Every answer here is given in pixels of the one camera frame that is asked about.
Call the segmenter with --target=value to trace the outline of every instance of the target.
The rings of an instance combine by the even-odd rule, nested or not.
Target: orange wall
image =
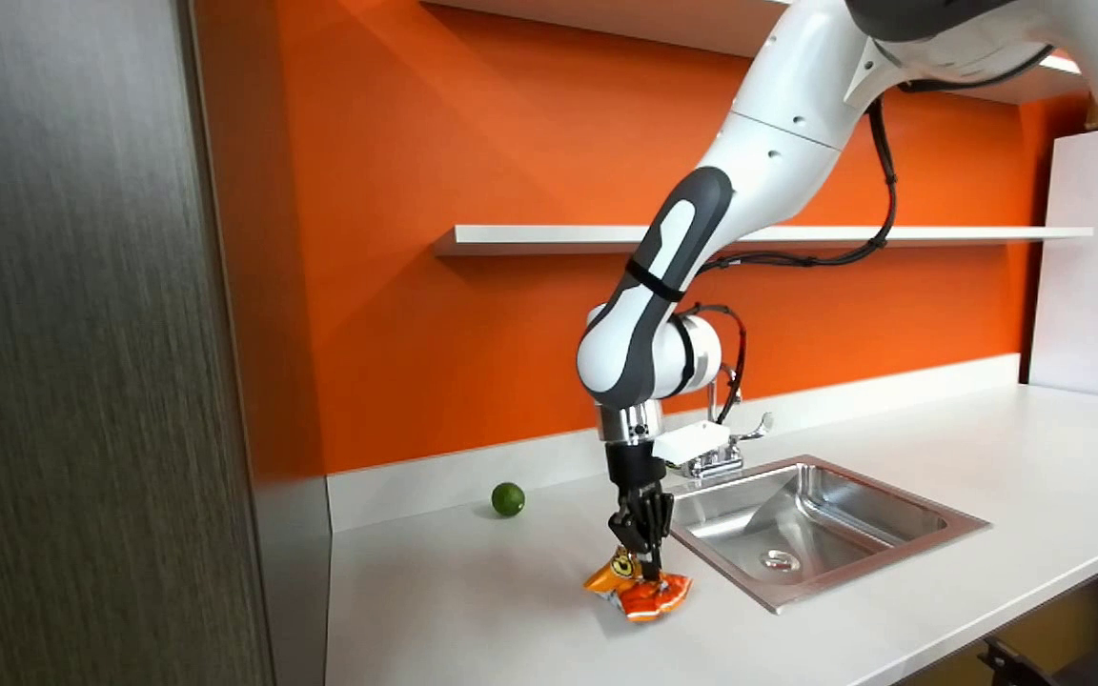
[[[324,467],[594,426],[574,372],[621,257],[438,257],[457,221],[643,221],[701,157],[743,59],[417,0],[279,0]],[[894,95],[899,221],[1025,226],[1048,113]],[[798,221],[875,226],[866,132]],[[737,271],[748,396],[1023,349],[1028,250]]]

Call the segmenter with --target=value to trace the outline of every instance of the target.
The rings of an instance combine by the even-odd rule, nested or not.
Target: stainless steel sink
[[[987,522],[821,457],[675,492],[671,534],[778,608]]]

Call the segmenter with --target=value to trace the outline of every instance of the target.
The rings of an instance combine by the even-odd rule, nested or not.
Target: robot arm
[[[660,398],[717,377],[717,334],[675,306],[707,257],[790,221],[825,185],[866,105],[899,78],[978,82],[1013,71],[1044,47],[1091,64],[1098,91],[1098,0],[798,0],[759,50],[737,102],[665,199],[610,302],[579,341],[579,379],[598,404],[621,539],[636,566],[635,621],[682,594],[660,578],[671,494],[657,462]]]

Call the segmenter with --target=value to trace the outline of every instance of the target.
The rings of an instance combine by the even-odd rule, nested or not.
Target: white shelf
[[[741,243],[759,249],[826,249],[862,243],[877,226],[772,226]],[[441,254],[603,254],[629,250],[643,237],[643,226],[453,226]],[[894,249],[937,249],[937,243],[1018,243],[1018,240],[1086,240],[1091,226],[898,226]]]

